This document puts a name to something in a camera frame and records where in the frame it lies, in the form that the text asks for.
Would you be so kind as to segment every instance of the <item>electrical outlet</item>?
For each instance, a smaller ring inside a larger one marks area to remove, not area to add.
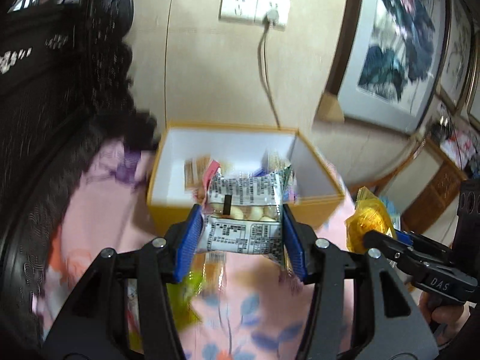
[[[289,20],[290,0],[258,0],[255,12],[255,23],[264,24],[267,12],[271,9],[278,11],[276,27],[285,28]]]
[[[220,18],[225,20],[255,20],[257,0],[222,0]]]

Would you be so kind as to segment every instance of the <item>framed painting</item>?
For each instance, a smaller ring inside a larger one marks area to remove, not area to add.
[[[447,34],[445,60],[437,94],[451,112],[461,103],[466,88],[473,23],[461,0],[450,0],[450,25]]]
[[[345,116],[410,134],[437,83],[446,0],[362,0],[338,101]]]
[[[469,121],[480,131],[480,32],[477,32],[474,40],[474,51],[471,55],[471,69],[469,70],[469,78],[467,79],[466,89],[466,111],[469,115]]]

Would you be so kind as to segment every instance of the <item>bed sheet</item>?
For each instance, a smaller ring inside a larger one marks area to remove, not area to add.
[[[120,140],[108,142],[93,159],[72,195],[62,224],[51,242],[43,295],[34,299],[44,338],[69,293],[87,267],[106,247],[118,253],[141,248],[155,237],[145,203],[151,152],[131,152]],[[345,186],[329,167],[332,175]],[[349,194],[316,230],[346,250],[345,220],[354,213]],[[294,359],[310,309],[313,286],[304,286],[263,256],[226,254],[226,285],[218,295],[193,298],[200,322],[179,331],[188,359]],[[129,288],[135,301],[135,289]],[[138,330],[138,315],[130,311],[130,328]],[[350,347],[353,283],[345,282],[343,338],[340,351]]]

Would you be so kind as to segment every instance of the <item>metal screw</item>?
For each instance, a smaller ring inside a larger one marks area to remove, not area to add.
[[[326,249],[327,247],[330,246],[330,243],[328,242],[327,239],[325,238],[318,238],[316,241],[315,241],[315,246],[320,248],[320,249]]]
[[[102,256],[104,259],[109,259],[114,254],[115,254],[115,251],[111,247],[106,247],[100,252],[100,256]]]
[[[375,249],[374,247],[372,249],[368,249],[368,255],[374,259],[378,259],[380,258],[380,256],[382,255],[380,250],[378,249]]]
[[[155,239],[152,241],[152,245],[153,245],[155,248],[162,248],[162,247],[164,247],[166,244],[167,244],[167,240],[166,240],[165,238],[162,238],[162,237],[155,238]]]

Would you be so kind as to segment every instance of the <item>open cardboard box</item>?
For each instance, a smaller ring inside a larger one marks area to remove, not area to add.
[[[222,124],[170,124],[162,136],[148,187],[147,205],[164,235],[171,225],[186,220],[195,204],[185,190],[185,160],[210,155],[220,163],[254,172],[267,151],[288,158],[295,171],[299,199],[289,203],[298,222],[320,227],[344,199],[318,151],[297,130]]]

